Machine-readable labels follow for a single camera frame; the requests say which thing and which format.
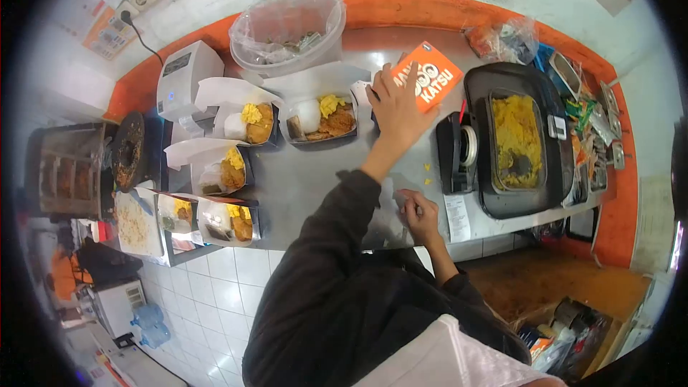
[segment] orange food box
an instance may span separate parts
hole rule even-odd
[[[416,105],[420,112],[425,113],[444,99],[444,96],[461,81],[464,73],[435,47],[423,42],[391,70],[391,76],[397,86],[406,85],[411,72],[411,62],[414,60],[418,62]]]

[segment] orange wall trim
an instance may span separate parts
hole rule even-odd
[[[519,16],[499,6],[475,0],[344,0],[347,5],[347,29],[366,27],[426,27],[456,30],[480,24],[505,22]],[[219,53],[229,51],[228,30],[239,14],[216,21],[180,38],[158,53],[163,61],[170,54],[202,40]],[[598,79],[611,82],[616,78],[614,67],[594,51],[558,30],[537,23],[539,40],[561,51],[564,56],[580,62]],[[155,105],[156,86],[160,72],[157,57],[151,56],[123,76],[115,85],[105,119],[119,122],[132,110],[144,112]],[[604,204],[595,244],[595,254],[602,264],[628,268],[633,254],[638,216],[638,174],[635,145],[621,87],[614,87],[622,114],[623,148],[632,158],[626,168],[616,173],[616,199]],[[567,240],[559,244],[566,252],[590,257],[589,245]]]

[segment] hand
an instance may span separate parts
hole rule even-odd
[[[437,204],[426,199],[421,192],[408,189],[399,192],[406,196],[401,212],[406,215],[414,242],[424,247],[444,245],[437,227],[437,214],[440,211]]]
[[[411,63],[406,86],[398,87],[394,83],[390,69],[391,64],[387,63],[382,71],[375,73],[373,84],[366,87],[366,92],[380,127],[380,138],[387,141],[390,149],[402,155],[430,127],[439,114],[439,107],[425,114],[418,110],[416,61]]]

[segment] power cord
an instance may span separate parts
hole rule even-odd
[[[129,11],[122,11],[122,13],[120,14],[120,18],[122,19],[122,21],[124,21],[125,23],[127,23],[129,26],[132,26],[133,30],[136,32],[136,35],[138,36],[138,40],[141,41],[141,45],[143,45],[143,47],[146,48],[146,49],[147,49],[148,51],[150,51],[151,53],[155,54],[156,57],[158,58],[158,60],[160,61],[160,65],[161,65],[161,66],[164,66],[164,63],[162,62],[162,58],[158,55],[158,53],[156,53],[156,52],[153,51],[152,49],[148,48],[148,46],[147,46],[146,44],[143,43],[143,39],[141,39],[141,34],[140,34],[140,33],[138,32],[138,30],[136,29],[136,26],[133,25],[132,13],[129,12]]]

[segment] wooden cabinet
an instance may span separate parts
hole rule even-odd
[[[609,316],[605,340],[585,375],[616,354],[650,283],[650,278],[628,269],[599,267],[543,248],[515,250],[460,267],[485,302],[516,331],[526,319],[546,323],[567,296]]]

